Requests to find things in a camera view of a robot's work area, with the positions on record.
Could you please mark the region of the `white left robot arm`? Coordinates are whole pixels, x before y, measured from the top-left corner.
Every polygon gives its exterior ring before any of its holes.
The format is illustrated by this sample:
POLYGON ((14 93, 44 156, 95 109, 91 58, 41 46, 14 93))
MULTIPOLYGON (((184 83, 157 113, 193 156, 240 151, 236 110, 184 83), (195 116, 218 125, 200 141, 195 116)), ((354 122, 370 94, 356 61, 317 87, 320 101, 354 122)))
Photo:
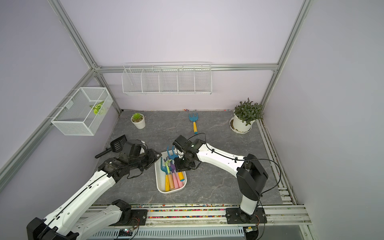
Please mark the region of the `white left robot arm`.
POLYGON ((123 200, 112 202, 105 210, 80 221, 80 217, 108 189, 130 171, 149 169, 162 154, 140 140, 129 140, 118 157, 105 160, 93 176, 64 204, 45 218, 34 218, 27 225, 30 240, 86 240, 98 231, 121 225, 140 225, 132 206, 123 200))

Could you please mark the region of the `small white potted plant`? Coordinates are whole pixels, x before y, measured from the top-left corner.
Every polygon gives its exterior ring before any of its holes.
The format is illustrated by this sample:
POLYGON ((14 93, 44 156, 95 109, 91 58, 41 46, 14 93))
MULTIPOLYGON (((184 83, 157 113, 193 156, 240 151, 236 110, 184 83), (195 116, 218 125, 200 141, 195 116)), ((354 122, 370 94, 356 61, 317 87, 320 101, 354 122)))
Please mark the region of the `small white potted plant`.
POLYGON ((131 122, 136 126, 137 129, 144 129, 146 126, 145 116, 141 113, 134 113, 131 117, 131 122))

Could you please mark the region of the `green rake wooden handle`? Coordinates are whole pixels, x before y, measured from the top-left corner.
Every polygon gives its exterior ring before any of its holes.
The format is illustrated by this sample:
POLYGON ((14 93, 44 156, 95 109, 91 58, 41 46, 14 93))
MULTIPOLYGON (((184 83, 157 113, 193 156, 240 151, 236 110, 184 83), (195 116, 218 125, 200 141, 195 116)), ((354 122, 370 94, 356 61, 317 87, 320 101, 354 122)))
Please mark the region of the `green rake wooden handle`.
POLYGON ((169 168, 169 160, 165 160, 165 166, 166 166, 166 169, 167 169, 167 178, 168 178, 168 181, 169 181, 170 189, 174 190, 175 186, 174 186, 174 182, 173 182, 172 173, 171 173, 171 170, 169 168))

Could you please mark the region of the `teal rake yellow handle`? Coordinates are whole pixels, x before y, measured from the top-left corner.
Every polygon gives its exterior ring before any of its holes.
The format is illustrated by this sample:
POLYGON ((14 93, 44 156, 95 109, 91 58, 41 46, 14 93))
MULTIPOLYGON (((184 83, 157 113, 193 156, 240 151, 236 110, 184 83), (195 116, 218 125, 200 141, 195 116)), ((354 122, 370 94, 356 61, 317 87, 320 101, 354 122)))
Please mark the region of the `teal rake yellow handle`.
POLYGON ((170 191, 170 182, 168 179, 168 171, 165 166, 165 161, 161 158, 161 170, 165 173, 165 192, 170 191))
POLYGON ((198 113, 191 113, 189 114, 189 120, 193 123, 193 129, 194 129, 194 134, 198 134, 198 128, 197 128, 197 120, 199 119, 198 113))
MULTIPOLYGON (((175 147, 174 146, 172 146, 172 154, 170 154, 169 147, 167 147, 167 154, 168 154, 169 159, 171 159, 173 161, 175 161, 176 158, 180 157, 178 154, 175 153, 175 147)), ((178 176, 179 176, 180 182, 183 182, 185 180, 183 173, 178 173, 178 176)))

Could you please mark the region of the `white storage tray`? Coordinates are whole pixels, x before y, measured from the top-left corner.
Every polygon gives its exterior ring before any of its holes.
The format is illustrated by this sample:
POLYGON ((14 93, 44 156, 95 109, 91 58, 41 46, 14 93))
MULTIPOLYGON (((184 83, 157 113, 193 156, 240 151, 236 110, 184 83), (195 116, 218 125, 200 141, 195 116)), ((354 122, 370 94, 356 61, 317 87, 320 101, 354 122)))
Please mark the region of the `white storage tray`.
POLYGON ((175 161, 169 158, 167 152, 155 163, 156 185, 162 194, 171 194, 186 187, 187 176, 185 172, 176 172, 175 161))

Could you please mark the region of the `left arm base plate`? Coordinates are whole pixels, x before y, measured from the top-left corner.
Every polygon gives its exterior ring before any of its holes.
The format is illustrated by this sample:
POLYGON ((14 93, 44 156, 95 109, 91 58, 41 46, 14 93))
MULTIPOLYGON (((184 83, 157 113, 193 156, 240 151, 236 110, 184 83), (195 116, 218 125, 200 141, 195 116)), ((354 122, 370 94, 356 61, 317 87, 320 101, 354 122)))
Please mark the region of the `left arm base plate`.
POLYGON ((147 214, 148 211, 142 209, 125 210, 119 221, 111 226, 144 226, 146 224, 147 214))

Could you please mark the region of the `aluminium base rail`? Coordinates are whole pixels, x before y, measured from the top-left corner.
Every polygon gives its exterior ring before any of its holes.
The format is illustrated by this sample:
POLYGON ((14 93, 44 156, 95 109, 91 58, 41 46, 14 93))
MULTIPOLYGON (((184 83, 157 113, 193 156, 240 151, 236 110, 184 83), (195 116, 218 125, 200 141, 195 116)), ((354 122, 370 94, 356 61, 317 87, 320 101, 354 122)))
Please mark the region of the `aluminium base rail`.
MULTIPOLYGON (((90 206, 80 217, 80 221, 86 220, 108 206, 90 206)), ((146 227, 169 227, 177 226, 218 226, 235 225, 247 228, 258 228, 260 225, 311 225, 310 217, 304 206, 281 205, 281 206, 258 206, 263 208, 267 218, 266 224, 228 224, 225 217, 227 208, 239 208, 227 205, 185 205, 185 206, 149 206, 134 205, 133 209, 147 210, 146 227)))

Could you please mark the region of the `large white potted plant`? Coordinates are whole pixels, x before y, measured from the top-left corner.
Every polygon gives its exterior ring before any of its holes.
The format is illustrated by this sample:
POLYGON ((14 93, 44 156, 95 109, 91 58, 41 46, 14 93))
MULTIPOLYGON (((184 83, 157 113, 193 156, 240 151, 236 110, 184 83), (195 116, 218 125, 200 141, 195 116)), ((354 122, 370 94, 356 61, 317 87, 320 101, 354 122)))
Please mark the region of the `large white potted plant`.
POLYGON ((240 102, 234 109, 233 127, 240 133, 251 130, 256 120, 263 118, 263 105, 254 103, 249 98, 240 102))

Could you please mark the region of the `green leaf toy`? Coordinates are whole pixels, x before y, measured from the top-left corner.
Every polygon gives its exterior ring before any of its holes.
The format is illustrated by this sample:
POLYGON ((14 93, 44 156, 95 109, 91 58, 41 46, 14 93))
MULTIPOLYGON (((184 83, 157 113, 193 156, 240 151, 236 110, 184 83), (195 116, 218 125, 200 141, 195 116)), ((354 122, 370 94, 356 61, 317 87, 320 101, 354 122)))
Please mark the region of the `green leaf toy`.
POLYGON ((90 108, 92 109, 93 113, 96 116, 97 115, 104 115, 106 111, 105 111, 103 105, 104 105, 104 101, 101 101, 100 103, 98 103, 94 106, 90 106, 90 108))

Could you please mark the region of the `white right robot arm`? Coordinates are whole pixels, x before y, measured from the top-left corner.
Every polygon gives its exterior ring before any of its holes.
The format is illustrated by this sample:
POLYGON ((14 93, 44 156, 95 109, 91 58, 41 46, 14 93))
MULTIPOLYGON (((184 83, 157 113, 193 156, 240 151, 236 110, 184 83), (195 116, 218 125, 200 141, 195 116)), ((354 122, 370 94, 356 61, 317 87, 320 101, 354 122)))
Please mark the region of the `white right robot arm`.
POLYGON ((199 161, 214 165, 236 177, 243 195, 240 213, 246 216, 254 214, 269 178, 256 156, 233 155, 211 146, 204 140, 191 141, 182 135, 175 139, 173 146, 182 153, 175 159, 178 172, 195 170, 196 161, 199 161))

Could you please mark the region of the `purple rake pink handle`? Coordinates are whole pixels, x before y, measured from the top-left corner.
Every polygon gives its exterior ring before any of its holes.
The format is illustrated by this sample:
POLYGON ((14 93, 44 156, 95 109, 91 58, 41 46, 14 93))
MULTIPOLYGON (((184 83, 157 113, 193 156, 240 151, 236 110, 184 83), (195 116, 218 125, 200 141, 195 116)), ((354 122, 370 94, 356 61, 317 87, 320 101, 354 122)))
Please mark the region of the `purple rake pink handle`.
POLYGON ((172 172, 172 177, 173 177, 175 189, 179 189, 179 183, 178 183, 177 175, 175 172, 175 166, 174 166, 174 164, 171 164, 170 167, 171 167, 171 172, 172 172))
POLYGON ((177 182, 178 188, 182 188, 184 186, 183 181, 185 180, 183 173, 175 172, 175 177, 176 177, 176 182, 177 182))

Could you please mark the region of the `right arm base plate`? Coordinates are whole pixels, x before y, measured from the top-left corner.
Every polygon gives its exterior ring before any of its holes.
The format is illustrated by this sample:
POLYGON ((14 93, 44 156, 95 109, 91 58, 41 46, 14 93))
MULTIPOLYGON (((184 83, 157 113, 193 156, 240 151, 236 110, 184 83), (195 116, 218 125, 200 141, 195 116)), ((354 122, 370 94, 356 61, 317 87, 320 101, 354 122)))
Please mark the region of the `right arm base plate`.
POLYGON ((263 208, 256 208, 248 215, 240 208, 227 208, 225 217, 228 224, 266 224, 267 218, 263 208))

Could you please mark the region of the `black slotted scoop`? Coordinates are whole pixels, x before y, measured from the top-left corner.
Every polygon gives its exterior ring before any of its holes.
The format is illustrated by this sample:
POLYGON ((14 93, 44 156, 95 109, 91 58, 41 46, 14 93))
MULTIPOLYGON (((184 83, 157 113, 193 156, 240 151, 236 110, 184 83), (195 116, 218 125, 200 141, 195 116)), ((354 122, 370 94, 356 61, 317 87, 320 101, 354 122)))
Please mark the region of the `black slotted scoop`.
POLYGON ((103 152, 100 154, 96 155, 95 158, 98 159, 104 155, 106 155, 109 152, 113 153, 119 153, 123 150, 125 143, 127 142, 127 137, 126 135, 122 135, 118 137, 117 139, 113 140, 110 142, 110 147, 106 148, 103 152))

